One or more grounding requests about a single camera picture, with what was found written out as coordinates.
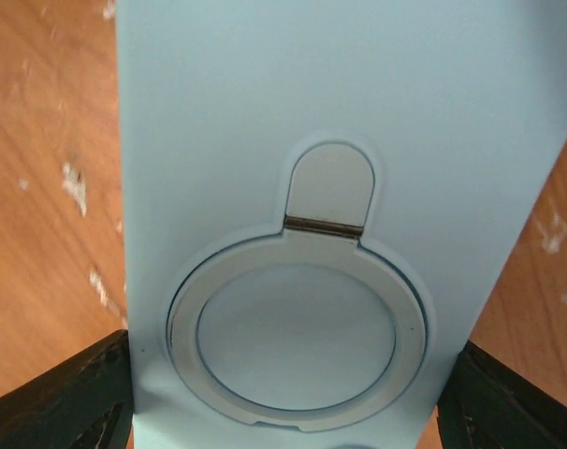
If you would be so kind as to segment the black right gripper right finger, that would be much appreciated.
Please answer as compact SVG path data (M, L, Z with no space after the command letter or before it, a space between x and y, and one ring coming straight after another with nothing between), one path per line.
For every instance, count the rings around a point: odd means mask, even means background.
M567 407L471 341L437 410L444 448L567 448Z

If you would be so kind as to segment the light blue phone case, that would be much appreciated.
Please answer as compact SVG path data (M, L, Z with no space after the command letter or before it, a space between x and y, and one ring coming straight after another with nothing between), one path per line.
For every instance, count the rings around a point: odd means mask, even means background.
M567 138L567 1L120 1L137 448L413 448Z

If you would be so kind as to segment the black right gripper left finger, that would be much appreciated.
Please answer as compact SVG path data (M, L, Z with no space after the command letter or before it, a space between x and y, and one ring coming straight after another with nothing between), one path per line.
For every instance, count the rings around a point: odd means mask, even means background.
M133 411L122 329L0 397L0 448L125 448Z

